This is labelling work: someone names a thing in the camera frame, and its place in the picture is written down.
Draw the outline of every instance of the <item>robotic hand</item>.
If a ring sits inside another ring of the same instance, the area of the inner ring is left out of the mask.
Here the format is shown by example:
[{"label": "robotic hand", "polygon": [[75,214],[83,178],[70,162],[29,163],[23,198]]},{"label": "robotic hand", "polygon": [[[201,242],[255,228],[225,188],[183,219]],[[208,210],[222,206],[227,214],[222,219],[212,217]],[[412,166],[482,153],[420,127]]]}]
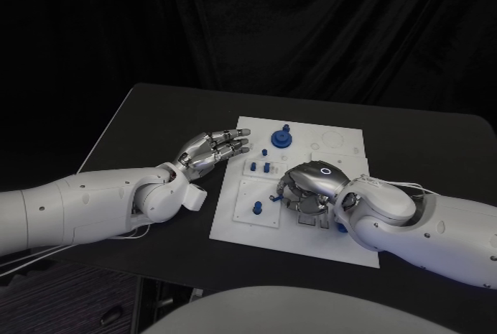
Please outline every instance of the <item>robotic hand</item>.
[{"label": "robotic hand", "polygon": [[100,241],[168,221],[182,205],[201,210],[208,192],[192,180],[247,153],[248,129],[198,135],[173,163],[83,172],[48,185],[0,193],[0,256],[36,246]]},{"label": "robotic hand", "polygon": [[497,289],[497,208],[435,193],[411,197],[391,183],[366,175],[350,180],[332,164],[309,162],[289,170],[277,192],[289,186],[300,200],[281,201],[301,213],[333,208],[336,222],[366,249]]}]

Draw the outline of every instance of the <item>black table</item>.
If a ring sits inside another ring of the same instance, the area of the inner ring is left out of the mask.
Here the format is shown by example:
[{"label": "black table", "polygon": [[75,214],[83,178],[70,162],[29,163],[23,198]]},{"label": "black table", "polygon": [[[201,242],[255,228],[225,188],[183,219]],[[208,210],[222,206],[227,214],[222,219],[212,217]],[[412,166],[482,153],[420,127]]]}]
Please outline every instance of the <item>black table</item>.
[{"label": "black table", "polygon": [[[235,128],[240,116],[362,129],[374,176],[497,205],[497,140],[480,117],[162,85],[136,85],[83,171],[172,161],[198,133]],[[77,246],[58,257],[215,291],[254,285],[323,289],[464,333],[497,328],[497,292],[441,277],[391,253],[379,254],[382,268],[374,269],[211,240],[225,169],[219,164],[196,181],[208,190],[201,212],[183,208],[144,238]]]}]

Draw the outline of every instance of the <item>black curtain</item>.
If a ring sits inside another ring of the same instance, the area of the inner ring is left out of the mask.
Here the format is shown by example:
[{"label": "black curtain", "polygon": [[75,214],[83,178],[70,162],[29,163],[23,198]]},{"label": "black curtain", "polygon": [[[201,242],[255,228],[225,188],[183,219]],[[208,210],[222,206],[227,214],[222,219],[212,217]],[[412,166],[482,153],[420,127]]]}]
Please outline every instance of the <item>black curtain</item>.
[{"label": "black curtain", "polygon": [[[2,3],[3,190],[78,170],[139,82],[476,113],[496,125],[497,0]],[[35,180],[10,177],[34,167]]]}]

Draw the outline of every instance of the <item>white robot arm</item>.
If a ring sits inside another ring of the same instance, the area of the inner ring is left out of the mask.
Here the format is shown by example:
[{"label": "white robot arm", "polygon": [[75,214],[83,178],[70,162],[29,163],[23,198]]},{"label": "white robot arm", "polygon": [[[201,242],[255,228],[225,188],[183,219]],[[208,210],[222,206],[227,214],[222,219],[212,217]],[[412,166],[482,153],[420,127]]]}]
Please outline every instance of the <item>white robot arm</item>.
[{"label": "white robot arm", "polygon": [[201,210],[206,191],[191,183],[215,163],[245,153],[248,129],[196,136],[175,163],[83,172],[48,185],[0,193],[0,256],[36,246],[100,241],[168,221],[182,205]]},{"label": "white robot arm", "polygon": [[293,168],[278,194],[286,186],[301,198],[284,198],[287,207],[309,214],[333,208],[336,222],[366,249],[389,251],[446,277],[497,289],[496,207],[437,194],[411,198],[366,175],[350,181],[325,162]]}]

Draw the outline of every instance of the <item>white board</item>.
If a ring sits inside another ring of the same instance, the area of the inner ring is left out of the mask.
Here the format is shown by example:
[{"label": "white board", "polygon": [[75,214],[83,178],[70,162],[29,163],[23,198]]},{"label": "white board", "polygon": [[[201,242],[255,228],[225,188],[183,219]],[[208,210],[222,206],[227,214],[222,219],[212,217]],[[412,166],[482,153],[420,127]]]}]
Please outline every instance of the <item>white board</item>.
[{"label": "white board", "polygon": [[[271,143],[271,135],[286,124],[290,125],[293,144],[280,149]],[[350,235],[338,230],[333,213],[327,218],[317,218],[314,226],[307,225],[304,223],[312,222],[309,218],[299,220],[299,213],[283,207],[280,201],[271,203],[268,196],[271,188],[277,195],[283,170],[312,160],[336,165],[349,178],[369,174],[363,131],[244,116],[238,119],[237,128],[253,130],[248,136],[251,151],[228,162],[211,239],[379,268],[378,253],[366,250]],[[258,166],[254,174],[250,170],[253,162]],[[261,172],[267,162],[274,163],[274,174]],[[291,192],[286,192],[286,197],[294,197]],[[260,215],[253,213],[255,201],[264,203]]]}]

